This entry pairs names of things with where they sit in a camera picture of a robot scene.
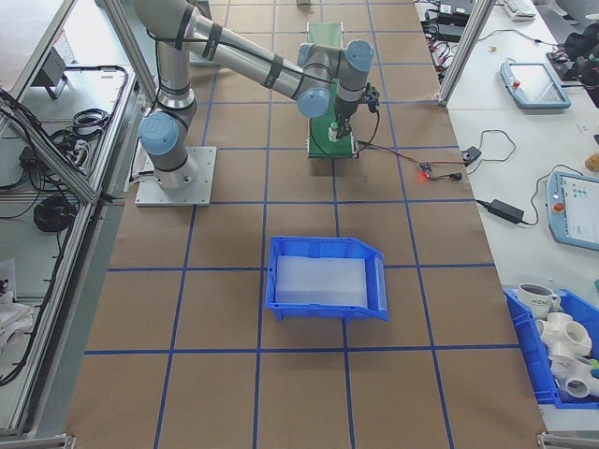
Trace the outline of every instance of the blue storage bin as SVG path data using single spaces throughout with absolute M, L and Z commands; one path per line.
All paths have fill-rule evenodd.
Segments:
M 364 259 L 367 308 L 326 304 L 290 304 L 277 302 L 277 259 L 281 255 Z M 265 305 L 278 320 L 286 316 L 317 316 L 388 320 L 383 254 L 358 239 L 316 237 L 272 237 Z
M 599 398 L 562 396 L 551 374 L 547 348 L 536 330 L 533 314 L 518 301 L 517 289 L 504 289 L 504 292 L 536 401 L 539 404 L 554 404 L 558 409 L 599 409 Z M 592 358 L 599 358 L 599 309 L 568 290 L 556 290 L 555 293 L 562 298 L 563 311 L 585 326 L 592 340 Z

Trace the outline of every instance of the power adapter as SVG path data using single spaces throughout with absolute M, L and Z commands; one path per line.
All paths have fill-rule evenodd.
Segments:
M 499 199 L 493 199 L 490 203 L 487 201 L 481 201 L 477 199 L 476 202 L 493 215 L 503 218 L 508 222 L 511 222 L 515 225 L 524 223 L 522 221 L 522 218 L 524 218 L 524 210 L 520 210 L 518 208 L 515 208 L 514 206 L 505 204 L 503 201 L 500 201 Z
M 469 166 L 472 162 L 480 157 L 482 152 L 477 147 L 470 147 L 465 152 L 461 152 L 461 158 L 466 163 L 466 166 Z

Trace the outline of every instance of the metal mounting plate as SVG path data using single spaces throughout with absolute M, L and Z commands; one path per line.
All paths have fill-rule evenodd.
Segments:
M 216 147 L 187 147 L 187 152 L 197 163 L 196 180 L 182 189 L 168 190 L 163 189 L 154 176 L 146 176 L 139 182 L 136 205 L 208 206 L 210 204 Z M 150 158 L 143 169 L 153 170 Z

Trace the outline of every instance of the white pvc pipe fitting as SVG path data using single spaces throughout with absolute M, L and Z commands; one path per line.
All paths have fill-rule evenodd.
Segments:
M 551 373 L 559 381 L 560 389 L 573 398 L 599 397 L 599 379 L 591 374 L 592 363 L 579 355 L 567 365 L 553 362 Z
M 541 341 L 548 347 L 550 360 L 566 365 L 576 355 L 588 355 L 591 351 L 589 332 L 567 313 L 550 313 L 547 321 L 536 320 L 535 323 Z

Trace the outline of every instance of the white table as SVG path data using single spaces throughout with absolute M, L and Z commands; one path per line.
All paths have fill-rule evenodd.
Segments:
M 534 22 L 512 22 L 500 7 L 492 11 L 481 37 L 498 29 L 518 29 L 527 36 L 555 42 L 540 16 Z M 567 89 L 571 108 L 530 112 L 515 105 L 500 79 L 499 67 L 506 59 L 548 63 L 548 51 L 551 46 L 535 44 L 513 32 L 479 42 L 447 106 L 461 150 L 477 147 L 484 129 L 503 129 L 516 142 L 518 148 L 507 162 L 484 162 L 469 178 L 477 199 L 497 198 L 512 204 L 525 210 L 524 219 L 529 222 L 534 219 L 530 198 L 535 182 L 553 166 L 565 164 L 597 176 L 584 167 L 585 158 L 599 151 L 593 139 L 599 134 L 599 110 L 587 93 L 581 88 Z M 511 148 L 505 137 L 486 134 L 481 157 L 502 158 Z M 541 182 L 534 201 L 539 224 L 534 227 L 510 224 L 481 208 L 500 280 L 503 285 L 537 282 L 567 288 L 597 305 L 599 294 L 593 282 L 599 278 L 599 253 L 556 242 L 548 228 L 546 200 L 545 183 Z M 541 406 L 541 413 L 551 431 L 599 428 L 597 411 Z

